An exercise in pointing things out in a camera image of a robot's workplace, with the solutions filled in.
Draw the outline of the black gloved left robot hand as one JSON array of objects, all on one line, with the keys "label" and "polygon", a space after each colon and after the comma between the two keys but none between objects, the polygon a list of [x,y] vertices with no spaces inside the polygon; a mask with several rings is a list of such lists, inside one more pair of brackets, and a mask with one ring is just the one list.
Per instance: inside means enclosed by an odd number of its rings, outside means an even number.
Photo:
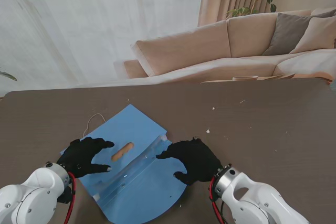
[{"label": "black gloved left robot hand", "polygon": [[86,137],[83,140],[74,140],[56,162],[75,178],[88,174],[107,173],[111,170],[109,165],[94,164],[92,159],[103,149],[114,147],[114,143],[102,138]]}]

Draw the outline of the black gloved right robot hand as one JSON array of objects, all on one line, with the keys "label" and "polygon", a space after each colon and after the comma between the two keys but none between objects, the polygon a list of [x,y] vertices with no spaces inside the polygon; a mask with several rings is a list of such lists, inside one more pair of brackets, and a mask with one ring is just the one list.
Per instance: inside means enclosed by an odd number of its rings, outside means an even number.
[{"label": "black gloved right robot hand", "polygon": [[198,137],[173,143],[156,158],[175,158],[183,163],[186,173],[175,172],[174,177],[188,186],[195,182],[210,182],[223,168],[220,160]]}]

